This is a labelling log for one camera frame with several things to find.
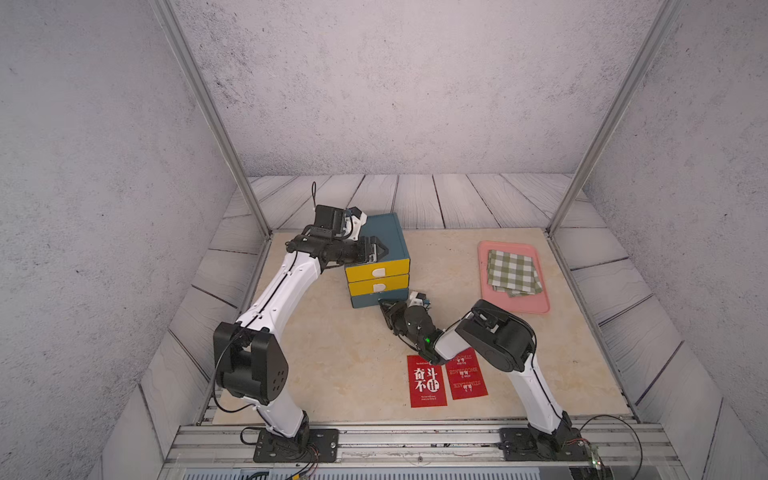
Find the teal bottom drawer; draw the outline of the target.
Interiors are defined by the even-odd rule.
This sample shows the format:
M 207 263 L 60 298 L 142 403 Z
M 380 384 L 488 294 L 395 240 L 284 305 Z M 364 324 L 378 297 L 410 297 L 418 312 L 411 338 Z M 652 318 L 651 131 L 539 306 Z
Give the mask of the teal bottom drawer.
M 391 291 L 383 291 L 371 294 L 364 294 L 359 296 L 352 296 L 350 298 L 353 308 L 366 308 L 372 306 L 378 306 L 380 300 L 386 301 L 405 301 L 408 299 L 409 289 L 396 289 Z

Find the yellow drawer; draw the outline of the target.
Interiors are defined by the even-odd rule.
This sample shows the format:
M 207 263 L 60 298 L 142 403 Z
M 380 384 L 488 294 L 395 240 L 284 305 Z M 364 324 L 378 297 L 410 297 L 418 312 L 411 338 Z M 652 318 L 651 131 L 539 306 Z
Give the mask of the yellow drawer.
M 405 275 L 409 272 L 409 258 L 353 265 L 345 269 L 349 283 Z
M 348 287 L 350 295 L 356 297 L 408 289 L 409 281 L 410 276 L 408 274 L 403 274 L 351 282 L 348 284 Z

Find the red postcard white characters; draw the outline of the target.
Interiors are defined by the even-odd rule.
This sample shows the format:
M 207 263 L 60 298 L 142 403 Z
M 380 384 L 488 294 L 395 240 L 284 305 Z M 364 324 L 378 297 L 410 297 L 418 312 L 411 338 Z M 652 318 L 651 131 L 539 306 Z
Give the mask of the red postcard white characters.
M 417 355 L 407 356 L 410 406 L 412 408 L 448 405 L 443 370 Z

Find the red postcards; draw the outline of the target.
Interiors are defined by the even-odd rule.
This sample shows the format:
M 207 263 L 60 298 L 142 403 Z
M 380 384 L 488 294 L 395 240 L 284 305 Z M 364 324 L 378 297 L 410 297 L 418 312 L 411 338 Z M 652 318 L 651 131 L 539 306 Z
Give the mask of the red postcards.
M 468 348 L 446 365 L 453 400 L 479 398 L 488 395 L 476 352 Z

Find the yellow top drawer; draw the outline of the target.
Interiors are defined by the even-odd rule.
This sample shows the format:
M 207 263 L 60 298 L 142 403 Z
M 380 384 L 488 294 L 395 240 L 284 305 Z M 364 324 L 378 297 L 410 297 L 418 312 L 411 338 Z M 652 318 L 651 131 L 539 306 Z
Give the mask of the yellow top drawer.
M 345 269 L 349 283 L 405 275 L 409 272 L 409 258 L 353 265 Z

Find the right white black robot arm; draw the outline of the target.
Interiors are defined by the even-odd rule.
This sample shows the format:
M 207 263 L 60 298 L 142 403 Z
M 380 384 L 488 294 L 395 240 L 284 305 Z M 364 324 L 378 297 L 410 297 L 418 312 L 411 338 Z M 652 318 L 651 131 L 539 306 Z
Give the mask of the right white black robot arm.
M 565 442 L 572 422 L 539 373 L 536 335 L 525 320 L 480 299 L 442 330 L 421 301 L 381 300 L 379 307 L 393 335 L 431 365 L 445 365 L 466 350 L 474 350 L 507 374 L 523 403 L 532 434 Z

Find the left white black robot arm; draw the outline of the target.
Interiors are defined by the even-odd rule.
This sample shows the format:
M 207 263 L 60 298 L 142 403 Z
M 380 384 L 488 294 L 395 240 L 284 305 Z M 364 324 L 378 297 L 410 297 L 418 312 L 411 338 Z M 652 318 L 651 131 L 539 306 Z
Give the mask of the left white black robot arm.
M 357 207 L 318 205 L 314 222 L 285 244 L 277 273 L 252 306 L 213 336 L 215 383 L 254 406 L 266 429 L 294 439 L 308 421 L 289 392 L 289 365 L 280 339 L 309 287 L 324 271 L 372 263 L 388 254 L 375 236 L 363 236 L 367 215 Z

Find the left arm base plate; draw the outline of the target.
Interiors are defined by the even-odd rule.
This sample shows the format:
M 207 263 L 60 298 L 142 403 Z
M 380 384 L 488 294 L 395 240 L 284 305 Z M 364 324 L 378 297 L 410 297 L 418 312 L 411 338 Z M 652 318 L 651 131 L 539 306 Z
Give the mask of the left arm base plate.
M 338 447 L 338 429 L 303 429 L 293 438 L 259 429 L 253 462 L 334 463 L 337 460 Z

